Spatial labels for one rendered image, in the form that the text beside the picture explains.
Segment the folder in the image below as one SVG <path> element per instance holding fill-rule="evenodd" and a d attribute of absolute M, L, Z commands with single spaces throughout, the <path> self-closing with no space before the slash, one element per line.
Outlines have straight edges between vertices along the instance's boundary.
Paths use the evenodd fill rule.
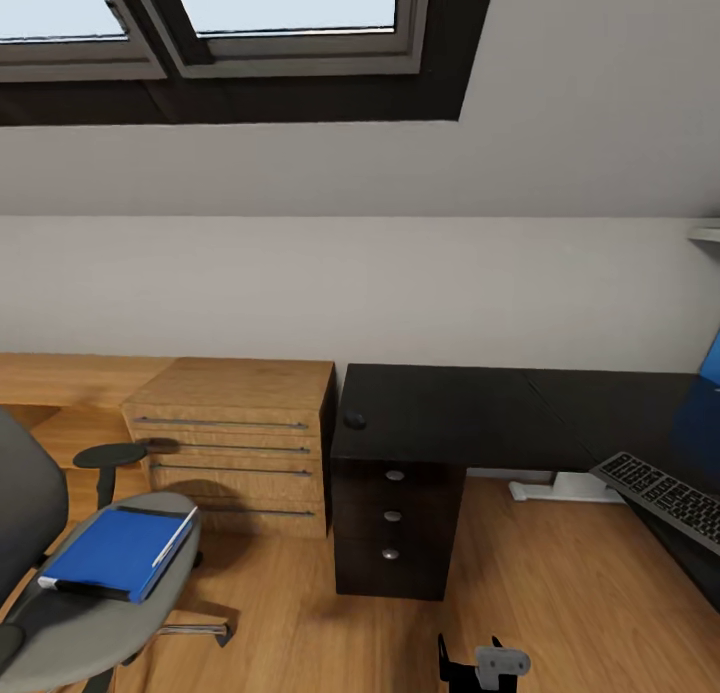
<path fill-rule="evenodd" d="M 184 520 L 105 510 L 39 578 L 43 588 L 142 604 L 192 527 L 156 557 Z"/>

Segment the swivel chair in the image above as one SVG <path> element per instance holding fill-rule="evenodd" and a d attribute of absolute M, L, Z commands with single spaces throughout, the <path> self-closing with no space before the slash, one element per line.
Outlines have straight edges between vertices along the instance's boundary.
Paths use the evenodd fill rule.
<path fill-rule="evenodd" d="M 101 444 L 73 458 L 98 468 L 97 512 L 50 555 L 69 520 L 64 470 L 0 404 L 0 608 L 31 568 L 37 573 L 0 622 L 0 693 L 58 693 L 89 678 L 83 693 L 115 693 L 117 665 L 128 666 L 154 635 L 214 634 L 224 648 L 228 624 L 164 625 L 193 568 L 201 513 L 179 492 L 149 492 L 113 502 L 115 468 L 141 461 L 147 447 Z M 105 510 L 186 520 L 192 527 L 142 604 L 43 588 L 39 578 Z"/>

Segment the keyboard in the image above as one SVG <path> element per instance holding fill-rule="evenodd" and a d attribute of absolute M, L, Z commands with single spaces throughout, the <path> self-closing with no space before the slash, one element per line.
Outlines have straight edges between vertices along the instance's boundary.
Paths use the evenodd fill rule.
<path fill-rule="evenodd" d="M 720 556 L 720 502 L 626 452 L 589 470 L 608 487 Z"/>

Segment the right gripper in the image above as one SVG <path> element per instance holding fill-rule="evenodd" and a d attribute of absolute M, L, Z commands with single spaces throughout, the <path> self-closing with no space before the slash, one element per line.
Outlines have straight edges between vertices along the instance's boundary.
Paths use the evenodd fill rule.
<path fill-rule="evenodd" d="M 492 636 L 492 641 L 497 648 L 501 648 L 502 644 L 496 637 Z M 438 647 L 440 679 L 449 682 L 450 693 L 516 693 L 517 676 L 501 674 L 498 676 L 498 691 L 483 690 L 475 673 L 475 669 L 479 666 L 449 662 L 442 633 L 438 636 Z"/>

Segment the mouse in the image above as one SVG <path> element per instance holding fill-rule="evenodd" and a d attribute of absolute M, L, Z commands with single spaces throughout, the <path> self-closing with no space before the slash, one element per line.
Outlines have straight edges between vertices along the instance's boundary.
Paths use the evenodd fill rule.
<path fill-rule="evenodd" d="M 347 411 L 343 415 L 344 420 L 351 426 L 362 426 L 367 421 L 367 416 L 354 410 Z"/>

